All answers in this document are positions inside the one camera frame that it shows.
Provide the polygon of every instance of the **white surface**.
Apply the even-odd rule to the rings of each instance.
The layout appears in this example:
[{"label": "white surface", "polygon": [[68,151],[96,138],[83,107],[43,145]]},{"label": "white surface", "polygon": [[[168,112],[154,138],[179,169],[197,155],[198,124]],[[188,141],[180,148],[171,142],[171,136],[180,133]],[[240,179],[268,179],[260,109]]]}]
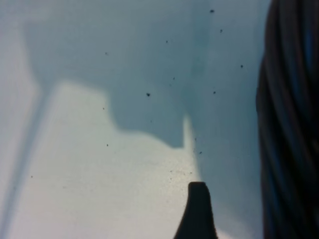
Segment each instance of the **white surface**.
[{"label": "white surface", "polygon": [[0,239],[173,238],[197,180],[221,239],[262,238],[267,7],[0,1]]}]

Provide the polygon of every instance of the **black object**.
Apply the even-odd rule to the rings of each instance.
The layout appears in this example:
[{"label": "black object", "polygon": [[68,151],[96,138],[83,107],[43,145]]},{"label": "black object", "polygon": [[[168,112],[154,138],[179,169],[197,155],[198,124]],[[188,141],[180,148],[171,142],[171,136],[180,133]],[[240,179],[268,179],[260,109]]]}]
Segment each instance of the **black object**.
[{"label": "black object", "polygon": [[257,91],[265,239],[319,238],[319,0],[273,0]]},{"label": "black object", "polygon": [[188,185],[187,205],[175,239],[217,239],[205,183],[192,182]]}]

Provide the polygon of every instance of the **coiled cable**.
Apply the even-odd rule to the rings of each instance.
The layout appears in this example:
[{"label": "coiled cable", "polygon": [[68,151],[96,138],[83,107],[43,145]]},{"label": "coiled cable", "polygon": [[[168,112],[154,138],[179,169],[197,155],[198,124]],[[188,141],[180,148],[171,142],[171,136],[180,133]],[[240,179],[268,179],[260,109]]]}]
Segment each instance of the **coiled cable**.
[{"label": "coiled cable", "polygon": [[319,238],[319,0],[273,0],[256,97],[265,239]]}]

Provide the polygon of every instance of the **light gray background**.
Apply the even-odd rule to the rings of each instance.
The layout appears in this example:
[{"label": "light gray background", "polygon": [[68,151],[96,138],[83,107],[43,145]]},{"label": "light gray background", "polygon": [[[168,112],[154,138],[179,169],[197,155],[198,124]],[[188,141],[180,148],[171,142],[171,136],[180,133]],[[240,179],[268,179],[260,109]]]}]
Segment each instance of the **light gray background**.
[{"label": "light gray background", "polygon": [[0,0],[0,239],[173,238],[190,181],[262,238],[268,5]]}]

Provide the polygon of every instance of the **black cable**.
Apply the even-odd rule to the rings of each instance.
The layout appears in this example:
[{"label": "black cable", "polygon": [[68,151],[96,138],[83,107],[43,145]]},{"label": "black cable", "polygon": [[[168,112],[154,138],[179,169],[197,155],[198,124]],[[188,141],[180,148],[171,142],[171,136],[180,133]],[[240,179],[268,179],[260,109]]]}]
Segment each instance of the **black cable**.
[{"label": "black cable", "polygon": [[257,91],[265,239],[319,238],[319,0],[273,0]]}]

